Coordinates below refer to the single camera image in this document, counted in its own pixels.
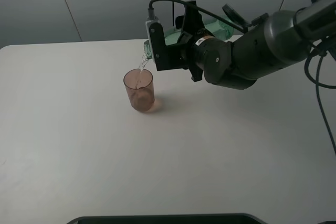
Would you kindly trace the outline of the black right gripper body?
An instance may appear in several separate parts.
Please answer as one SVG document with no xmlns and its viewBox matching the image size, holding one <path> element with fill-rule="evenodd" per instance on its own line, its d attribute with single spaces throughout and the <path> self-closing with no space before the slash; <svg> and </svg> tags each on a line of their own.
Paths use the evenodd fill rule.
<svg viewBox="0 0 336 224">
<path fill-rule="evenodd" d="M 184 44 L 182 57 L 186 61 L 194 82 L 233 82 L 232 42 L 212 35 L 181 34 Z"/>
</svg>

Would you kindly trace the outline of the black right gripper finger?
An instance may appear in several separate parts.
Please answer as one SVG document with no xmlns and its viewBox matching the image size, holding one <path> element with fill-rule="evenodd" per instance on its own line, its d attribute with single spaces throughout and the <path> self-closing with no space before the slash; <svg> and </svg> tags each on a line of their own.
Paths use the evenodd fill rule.
<svg viewBox="0 0 336 224">
<path fill-rule="evenodd" d="M 194 71 L 196 69 L 191 57 L 191 47 L 194 42 L 192 37 L 187 41 L 177 41 L 175 44 L 166 45 L 162 25 L 155 23 L 150 28 L 152 33 L 149 42 L 158 71 L 172 69 Z"/>
<path fill-rule="evenodd" d="M 184 5 L 184 15 L 177 16 L 175 28 L 179 30 L 178 41 L 187 41 L 190 37 L 193 40 L 199 39 L 205 31 L 202 16 L 198 10 Z"/>
</svg>

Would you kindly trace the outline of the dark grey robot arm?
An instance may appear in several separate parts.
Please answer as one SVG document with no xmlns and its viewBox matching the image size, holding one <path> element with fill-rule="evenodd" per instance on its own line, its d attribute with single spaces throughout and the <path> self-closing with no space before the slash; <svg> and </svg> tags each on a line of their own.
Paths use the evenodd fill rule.
<svg viewBox="0 0 336 224">
<path fill-rule="evenodd" d="M 242 33 L 233 42 L 217 38 L 205 27 L 205 10 L 194 1 L 184 2 L 184 7 L 176 43 L 166 44 L 153 6 L 148 7 L 146 29 L 157 70 L 186 69 L 195 82 L 243 90 L 259 78 L 335 47 L 335 0 L 313 1 L 295 12 L 263 14 L 250 23 L 224 5 L 223 22 Z"/>
</svg>

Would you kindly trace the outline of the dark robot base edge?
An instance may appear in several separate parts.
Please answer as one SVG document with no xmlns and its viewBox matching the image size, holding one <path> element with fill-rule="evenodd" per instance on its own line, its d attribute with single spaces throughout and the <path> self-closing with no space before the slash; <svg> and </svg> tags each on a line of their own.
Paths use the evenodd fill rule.
<svg viewBox="0 0 336 224">
<path fill-rule="evenodd" d="M 85 216 L 70 223 L 264 223 L 250 214 Z"/>
</svg>

